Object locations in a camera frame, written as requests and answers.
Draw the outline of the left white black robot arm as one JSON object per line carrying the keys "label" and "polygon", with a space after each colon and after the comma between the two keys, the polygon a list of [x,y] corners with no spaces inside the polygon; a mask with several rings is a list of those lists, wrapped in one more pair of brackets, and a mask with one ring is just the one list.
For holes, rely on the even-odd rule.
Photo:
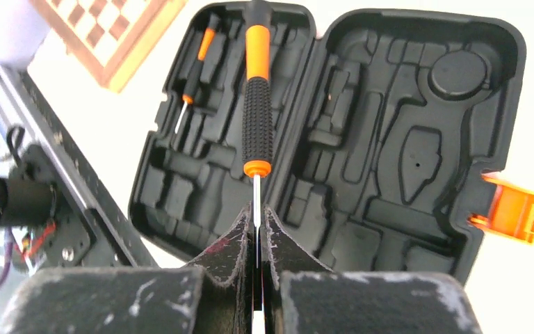
{"label": "left white black robot arm", "polygon": [[44,225],[57,209],[55,186],[0,177],[0,228]]}

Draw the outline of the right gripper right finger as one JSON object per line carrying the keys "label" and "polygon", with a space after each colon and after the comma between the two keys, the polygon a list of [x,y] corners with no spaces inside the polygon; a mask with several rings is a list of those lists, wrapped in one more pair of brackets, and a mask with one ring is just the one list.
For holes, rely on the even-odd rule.
{"label": "right gripper right finger", "polygon": [[481,333],[461,284],[433,272],[332,271],[263,208],[267,333]]}

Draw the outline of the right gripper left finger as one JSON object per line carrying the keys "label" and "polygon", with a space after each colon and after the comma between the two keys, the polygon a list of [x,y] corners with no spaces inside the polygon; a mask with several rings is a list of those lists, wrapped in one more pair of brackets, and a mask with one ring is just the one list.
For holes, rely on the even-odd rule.
{"label": "right gripper left finger", "polygon": [[8,302],[0,333],[249,333],[252,210],[176,269],[48,268]]}

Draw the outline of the black plastic tool case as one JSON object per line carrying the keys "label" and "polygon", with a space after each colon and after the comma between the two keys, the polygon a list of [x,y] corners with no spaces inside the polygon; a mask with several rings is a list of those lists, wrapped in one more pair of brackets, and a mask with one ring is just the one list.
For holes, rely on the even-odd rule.
{"label": "black plastic tool case", "polygon": [[[133,226],[186,261],[252,196],[241,158],[244,6],[213,3],[191,20],[133,184]],[[526,63],[516,27],[357,9],[318,38],[305,7],[271,7],[275,135],[261,198],[298,244],[337,271],[465,282],[485,233],[534,242],[534,192],[492,177],[507,160]],[[220,24],[174,134],[211,13]]]}

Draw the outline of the small orange bit driver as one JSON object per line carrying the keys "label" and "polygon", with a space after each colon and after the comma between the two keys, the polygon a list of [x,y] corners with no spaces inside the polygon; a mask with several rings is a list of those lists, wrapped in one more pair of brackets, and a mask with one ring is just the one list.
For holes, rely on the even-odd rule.
{"label": "small orange bit driver", "polygon": [[179,133],[179,129],[181,127],[182,120],[184,119],[185,112],[187,108],[189,106],[192,106],[195,101],[195,95],[200,85],[200,76],[202,73],[202,68],[207,57],[207,52],[216,35],[216,31],[218,29],[219,24],[219,16],[217,14],[211,13],[209,16],[209,22],[207,24],[202,41],[200,43],[200,48],[198,49],[196,59],[192,65],[189,77],[187,78],[186,84],[184,86],[184,91],[181,96],[183,106],[181,108],[179,117],[174,128],[174,134]]}

